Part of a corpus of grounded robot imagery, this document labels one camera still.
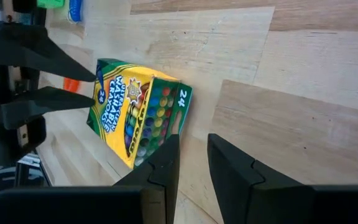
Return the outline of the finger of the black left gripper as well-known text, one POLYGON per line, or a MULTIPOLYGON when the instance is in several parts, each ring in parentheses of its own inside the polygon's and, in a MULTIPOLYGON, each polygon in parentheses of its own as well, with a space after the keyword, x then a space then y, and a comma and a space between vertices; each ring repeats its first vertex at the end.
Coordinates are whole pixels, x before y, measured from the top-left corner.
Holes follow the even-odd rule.
POLYGON ((2 123, 6 129, 17 129, 39 116, 61 110, 89 108, 94 99, 52 86, 17 95, 1 105, 2 123))
POLYGON ((0 65, 27 67, 84 82, 96 79, 52 41, 42 26, 0 24, 0 65))

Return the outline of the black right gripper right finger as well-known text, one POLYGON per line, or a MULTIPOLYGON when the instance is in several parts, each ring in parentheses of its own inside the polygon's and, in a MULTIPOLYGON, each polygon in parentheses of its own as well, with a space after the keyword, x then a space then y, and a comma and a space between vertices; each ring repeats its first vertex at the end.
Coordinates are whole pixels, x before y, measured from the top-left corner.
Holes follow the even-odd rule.
POLYGON ((302 185, 217 134, 208 135, 209 173, 224 224, 302 224, 302 185))

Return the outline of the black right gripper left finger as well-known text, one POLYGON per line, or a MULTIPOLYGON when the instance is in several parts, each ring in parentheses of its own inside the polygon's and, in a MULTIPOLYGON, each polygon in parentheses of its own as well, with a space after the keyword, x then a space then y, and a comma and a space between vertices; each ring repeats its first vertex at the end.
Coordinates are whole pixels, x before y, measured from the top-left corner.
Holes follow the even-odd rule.
POLYGON ((116 182, 114 224, 173 224, 180 166, 180 137, 171 135, 141 165, 116 182))

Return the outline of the yellow green crayon box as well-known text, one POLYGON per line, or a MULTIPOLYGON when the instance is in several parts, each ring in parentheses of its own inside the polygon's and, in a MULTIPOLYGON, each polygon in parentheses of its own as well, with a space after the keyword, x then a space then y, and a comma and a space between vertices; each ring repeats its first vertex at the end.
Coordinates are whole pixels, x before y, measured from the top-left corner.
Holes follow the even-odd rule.
POLYGON ((131 169, 180 134, 192 87, 158 70, 100 58, 87 125, 131 169))

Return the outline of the green plastic basket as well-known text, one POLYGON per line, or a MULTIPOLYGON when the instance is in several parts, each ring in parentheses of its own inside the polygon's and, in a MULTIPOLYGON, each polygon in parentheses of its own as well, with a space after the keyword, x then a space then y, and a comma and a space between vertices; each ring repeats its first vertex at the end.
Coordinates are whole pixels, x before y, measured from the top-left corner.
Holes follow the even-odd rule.
POLYGON ((37 0, 37 6, 46 9, 63 7, 64 4, 65 0, 37 0))

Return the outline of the orange coil wrist keychain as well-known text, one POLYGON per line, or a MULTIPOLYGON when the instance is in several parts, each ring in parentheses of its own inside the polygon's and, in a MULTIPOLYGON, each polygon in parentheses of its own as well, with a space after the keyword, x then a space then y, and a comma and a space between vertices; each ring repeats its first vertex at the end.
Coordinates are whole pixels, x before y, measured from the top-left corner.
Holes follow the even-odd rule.
POLYGON ((64 78, 63 80, 63 89, 70 91, 72 93, 77 93, 80 89, 81 82, 78 80, 73 80, 71 78, 64 78))

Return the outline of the blue coil wrist keychain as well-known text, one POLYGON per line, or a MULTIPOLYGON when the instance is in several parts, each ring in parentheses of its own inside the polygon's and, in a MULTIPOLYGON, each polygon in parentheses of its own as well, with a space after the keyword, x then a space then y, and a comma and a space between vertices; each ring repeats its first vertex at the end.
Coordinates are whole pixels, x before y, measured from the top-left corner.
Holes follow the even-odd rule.
POLYGON ((81 22, 81 8, 83 0, 69 0, 68 20, 74 23, 81 22))

